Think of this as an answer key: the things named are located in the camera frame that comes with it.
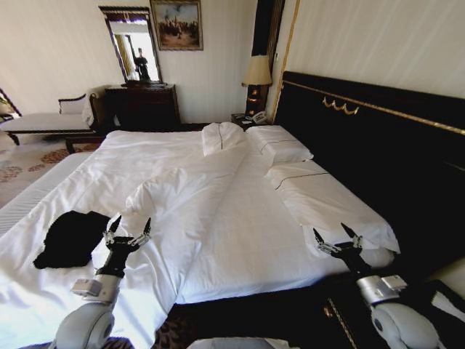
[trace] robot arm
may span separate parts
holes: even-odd
[[[121,216],[103,233],[110,250],[105,265],[92,280],[79,279],[71,289],[89,303],[65,317],[49,349],[100,349],[110,335],[115,322],[112,311],[127,257],[150,239],[150,218],[136,238],[115,236],[120,221]]]
[[[313,229],[318,249],[332,257],[342,259],[347,267],[360,278],[357,285],[371,309],[371,321],[391,349],[444,348],[432,323],[414,309],[396,302],[400,291],[407,284],[398,275],[380,278],[370,275],[371,266],[360,256],[362,237],[341,223],[352,241],[341,244],[325,243]]]

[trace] chaise lounge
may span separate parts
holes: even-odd
[[[105,121],[105,87],[90,89],[77,98],[59,99],[59,113],[32,113],[0,124],[15,142],[17,135],[98,135]]]

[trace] dresser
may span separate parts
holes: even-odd
[[[173,84],[111,86],[105,89],[108,110],[124,131],[169,132],[180,128]]]

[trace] floor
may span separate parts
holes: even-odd
[[[69,155],[62,137],[19,135],[15,145],[0,132],[0,208]],[[80,144],[76,152],[94,151],[98,144]]]

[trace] curtain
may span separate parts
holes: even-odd
[[[131,64],[131,56],[128,55],[126,51],[126,46],[124,45],[124,36],[123,35],[115,35],[116,43],[118,45],[119,54],[121,56],[121,60],[123,61],[124,70],[126,71],[126,76],[129,77],[132,71],[132,64]]]

